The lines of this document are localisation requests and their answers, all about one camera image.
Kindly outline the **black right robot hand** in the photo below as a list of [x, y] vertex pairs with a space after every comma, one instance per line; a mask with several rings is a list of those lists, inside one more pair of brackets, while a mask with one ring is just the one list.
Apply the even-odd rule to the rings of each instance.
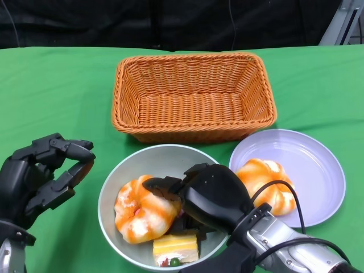
[[229, 235], [254, 207], [239, 177], [220, 164], [195, 164], [183, 179], [154, 177], [143, 186], [155, 196], [179, 202], [196, 221]]

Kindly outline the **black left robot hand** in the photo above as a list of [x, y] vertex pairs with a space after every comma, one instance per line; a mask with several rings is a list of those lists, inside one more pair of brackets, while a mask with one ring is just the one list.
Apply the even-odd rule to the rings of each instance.
[[73, 197], [93, 167], [93, 147], [55, 133], [14, 151], [1, 168], [1, 220], [27, 230], [47, 209]]

